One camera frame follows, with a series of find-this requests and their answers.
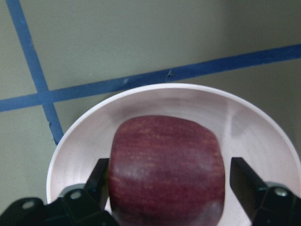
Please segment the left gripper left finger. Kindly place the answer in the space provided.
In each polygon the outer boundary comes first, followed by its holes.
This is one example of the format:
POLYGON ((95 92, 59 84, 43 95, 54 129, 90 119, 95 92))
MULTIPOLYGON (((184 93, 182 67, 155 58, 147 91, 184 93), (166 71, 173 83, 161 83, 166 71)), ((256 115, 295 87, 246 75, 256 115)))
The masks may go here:
POLYGON ((109 158, 99 159, 84 186, 101 210, 105 210, 109 198, 108 168, 109 158))

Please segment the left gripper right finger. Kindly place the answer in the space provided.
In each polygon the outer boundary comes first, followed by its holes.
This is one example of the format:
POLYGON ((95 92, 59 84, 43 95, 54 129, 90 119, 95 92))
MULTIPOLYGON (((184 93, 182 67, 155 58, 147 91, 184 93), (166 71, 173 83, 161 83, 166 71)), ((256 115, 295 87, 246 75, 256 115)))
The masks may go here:
POLYGON ((268 186, 242 157, 231 158, 230 187, 247 216, 253 218, 268 186))

